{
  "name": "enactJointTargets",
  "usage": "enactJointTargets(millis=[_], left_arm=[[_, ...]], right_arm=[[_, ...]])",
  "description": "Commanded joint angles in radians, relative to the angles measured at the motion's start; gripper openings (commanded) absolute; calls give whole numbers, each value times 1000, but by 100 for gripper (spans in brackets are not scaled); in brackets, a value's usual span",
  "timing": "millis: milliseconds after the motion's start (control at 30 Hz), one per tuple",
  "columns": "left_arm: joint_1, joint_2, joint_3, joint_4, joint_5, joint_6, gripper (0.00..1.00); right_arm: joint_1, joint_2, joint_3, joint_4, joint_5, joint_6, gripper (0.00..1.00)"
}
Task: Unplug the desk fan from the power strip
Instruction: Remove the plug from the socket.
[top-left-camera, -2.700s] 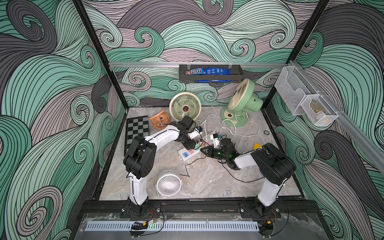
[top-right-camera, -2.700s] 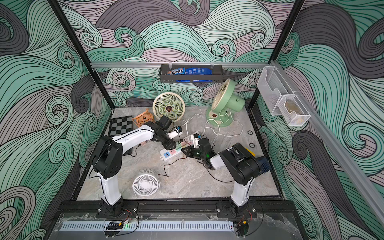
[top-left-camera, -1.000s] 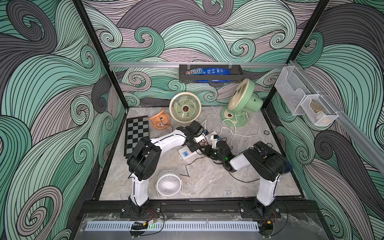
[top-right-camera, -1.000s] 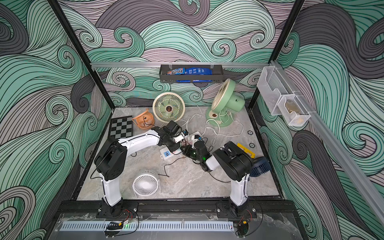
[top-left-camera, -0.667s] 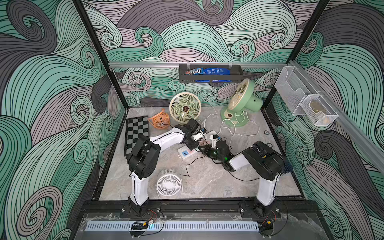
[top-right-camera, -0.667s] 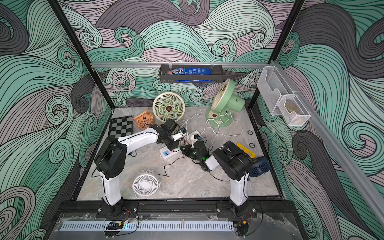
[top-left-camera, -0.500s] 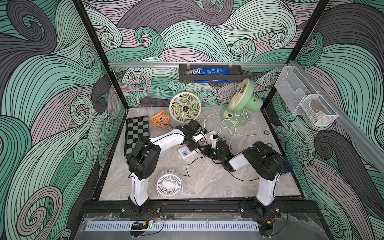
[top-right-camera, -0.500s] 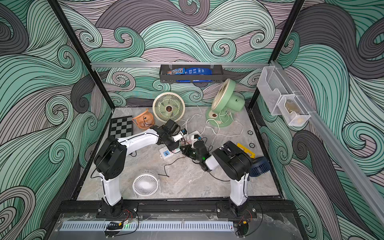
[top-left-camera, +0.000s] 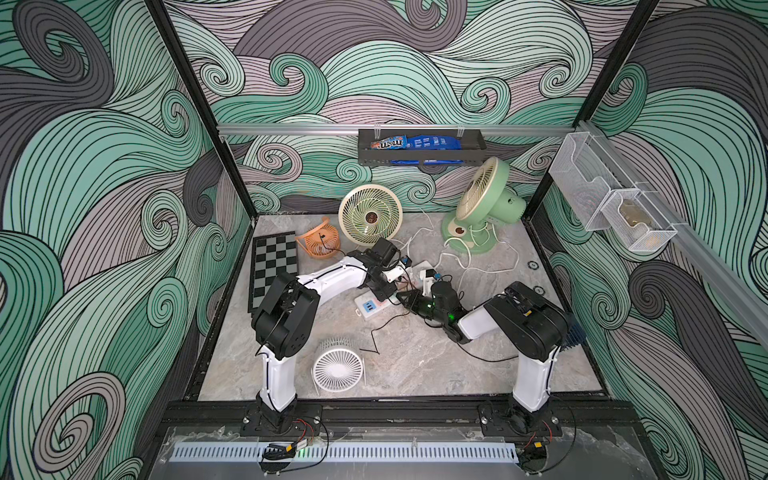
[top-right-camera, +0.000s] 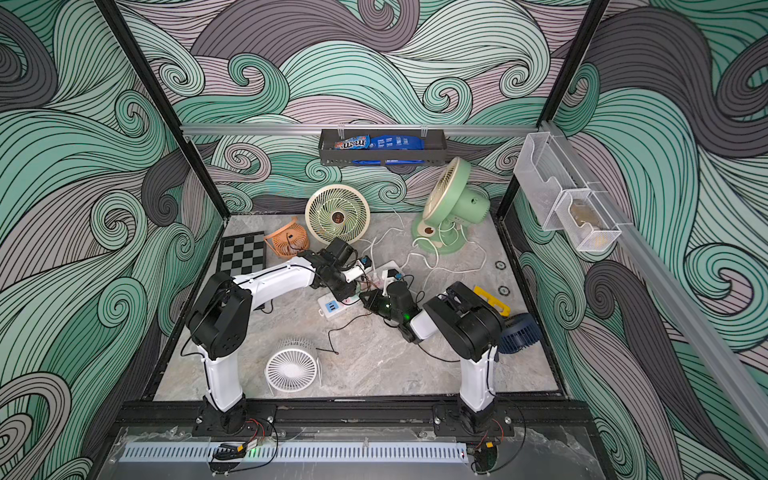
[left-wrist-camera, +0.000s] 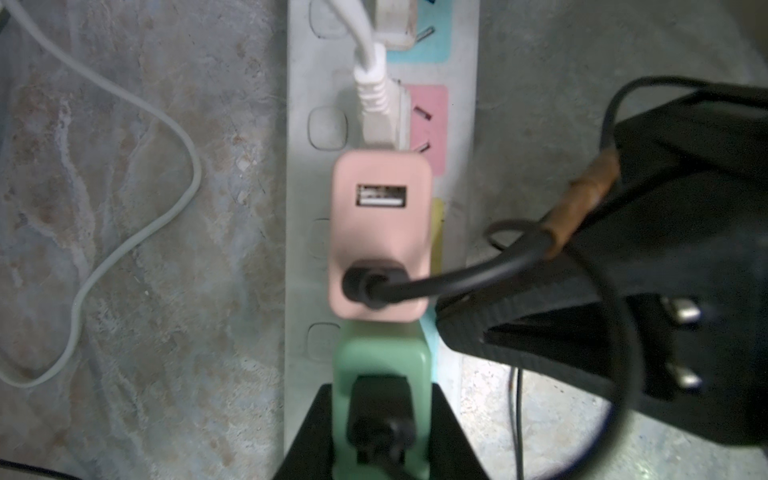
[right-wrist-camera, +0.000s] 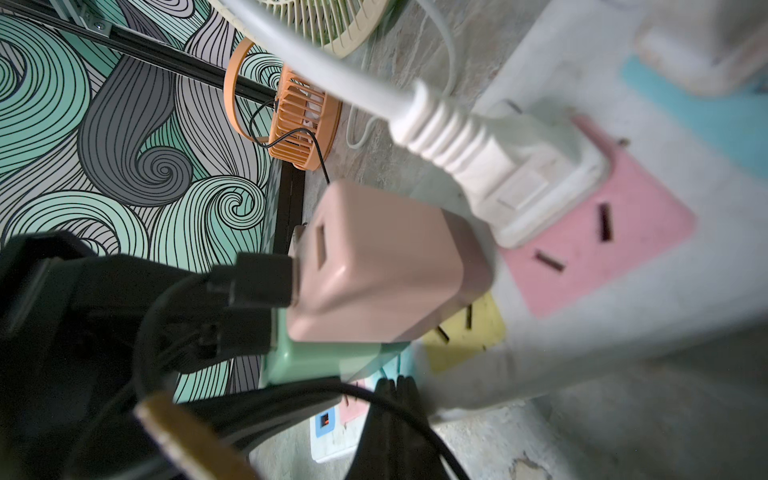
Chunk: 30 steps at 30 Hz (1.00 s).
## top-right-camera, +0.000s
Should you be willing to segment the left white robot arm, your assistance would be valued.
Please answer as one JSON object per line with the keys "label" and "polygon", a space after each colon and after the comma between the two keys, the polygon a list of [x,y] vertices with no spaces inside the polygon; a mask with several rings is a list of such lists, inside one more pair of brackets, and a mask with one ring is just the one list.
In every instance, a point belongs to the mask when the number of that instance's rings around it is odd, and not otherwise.
{"label": "left white robot arm", "polygon": [[357,280],[370,272],[364,256],[347,267],[326,250],[305,251],[277,266],[230,276],[217,272],[203,287],[185,323],[202,356],[207,381],[206,400],[226,413],[244,397],[238,377],[237,350],[247,336],[255,307],[306,287],[325,287],[336,300],[353,296]]}

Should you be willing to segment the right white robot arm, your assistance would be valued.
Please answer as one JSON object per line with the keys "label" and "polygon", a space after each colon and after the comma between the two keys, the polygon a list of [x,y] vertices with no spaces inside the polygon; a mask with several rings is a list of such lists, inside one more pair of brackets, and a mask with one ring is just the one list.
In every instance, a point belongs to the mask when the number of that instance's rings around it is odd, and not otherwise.
{"label": "right white robot arm", "polygon": [[490,411],[495,355],[504,328],[494,307],[462,282],[449,285],[421,306],[403,281],[362,292],[359,298],[368,311],[393,321],[409,343],[418,345],[441,334],[460,357],[460,405],[474,414]]}

